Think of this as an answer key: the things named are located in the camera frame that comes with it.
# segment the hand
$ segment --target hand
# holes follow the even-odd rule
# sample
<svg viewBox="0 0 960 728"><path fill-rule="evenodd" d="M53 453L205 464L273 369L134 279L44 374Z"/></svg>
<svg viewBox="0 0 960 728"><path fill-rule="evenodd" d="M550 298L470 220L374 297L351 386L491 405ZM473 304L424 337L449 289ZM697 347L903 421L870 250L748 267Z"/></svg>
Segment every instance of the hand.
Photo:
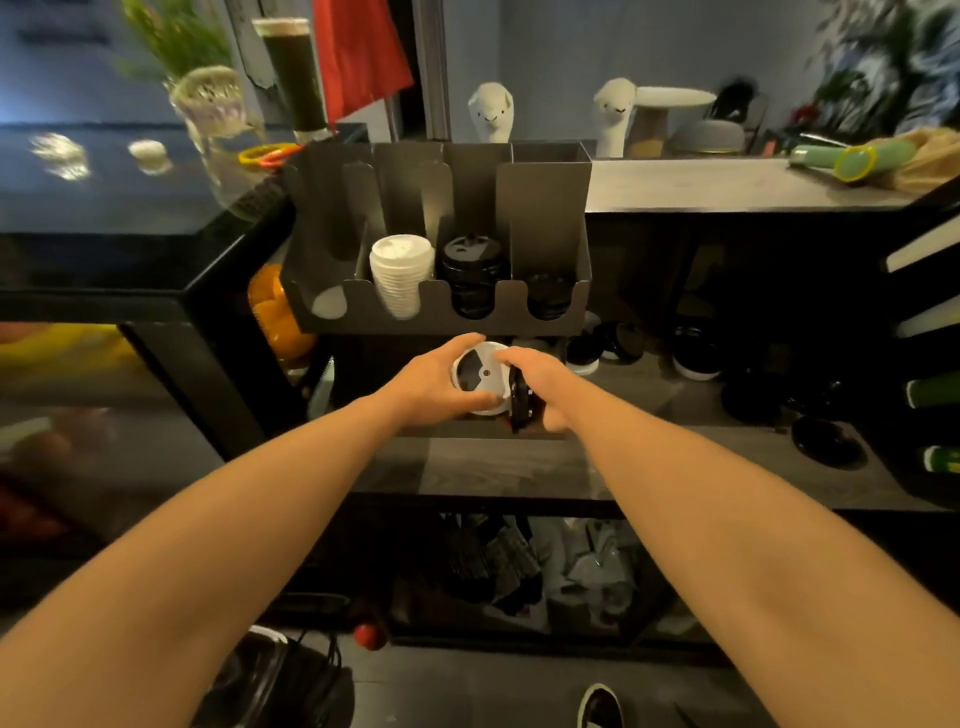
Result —
<svg viewBox="0 0 960 728"><path fill-rule="evenodd" d="M570 428L569 415L564 413L564 407L583 381L567 369L560 359L525 347L510 347L494 352L493 356L501 364L518 367L530 388L546 402L543 426L547 430L563 432Z"/></svg>
<svg viewBox="0 0 960 728"><path fill-rule="evenodd" d="M486 337L465 333L439 349L415 356L377 393L399 408L405 425L426 426L457 415L493 409L503 400L493 392L461 392L453 386L453 362Z"/></svg>

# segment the white alpaca figurine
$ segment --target white alpaca figurine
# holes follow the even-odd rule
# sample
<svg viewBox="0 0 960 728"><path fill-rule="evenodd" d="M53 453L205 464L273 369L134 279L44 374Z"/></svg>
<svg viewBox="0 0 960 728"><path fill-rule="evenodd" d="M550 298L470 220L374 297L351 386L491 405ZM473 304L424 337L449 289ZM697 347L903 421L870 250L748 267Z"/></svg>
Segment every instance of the white alpaca figurine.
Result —
<svg viewBox="0 0 960 728"><path fill-rule="evenodd" d="M480 84L467 103L480 141L504 144L514 129L514 97L503 84Z"/></svg>
<svg viewBox="0 0 960 728"><path fill-rule="evenodd" d="M593 124L597 130L597 158L623 157L623 143L634 108L636 86L628 79L612 79L593 97Z"/></svg>

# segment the round white table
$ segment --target round white table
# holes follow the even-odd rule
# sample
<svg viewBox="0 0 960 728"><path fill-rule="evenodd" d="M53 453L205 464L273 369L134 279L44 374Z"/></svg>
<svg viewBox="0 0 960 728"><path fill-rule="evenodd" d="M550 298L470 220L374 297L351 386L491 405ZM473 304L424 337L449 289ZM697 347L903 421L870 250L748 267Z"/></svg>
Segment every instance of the round white table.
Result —
<svg viewBox="0 0 960 728"><path fill-rule="evenodd" d="M658 158L669 136L667 117L671 109L703 107L716 101L716 94L697 88L638 86L634 124L627 133L626 154L630 159Z"/></svg>

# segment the person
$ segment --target person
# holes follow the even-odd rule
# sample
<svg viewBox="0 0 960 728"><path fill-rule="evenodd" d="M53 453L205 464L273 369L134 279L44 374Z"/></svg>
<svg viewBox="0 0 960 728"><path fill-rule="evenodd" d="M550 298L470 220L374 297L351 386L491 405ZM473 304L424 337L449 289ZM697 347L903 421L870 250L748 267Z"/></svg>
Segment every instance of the person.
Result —
<svg viewBox="0 0 960 728"><path fill-rule="evenodd" d="M458 336L376 393L226 463L64 581L0 642L3 726L188 725L377 449L403 426L496 405L450 382L453 362L483 338ZM775 475L556 358L498 356L545 400L544 425L580 438L780 725L957 724L960 619L877 546ZM612 709L588 713L619 728Z"/></svg>

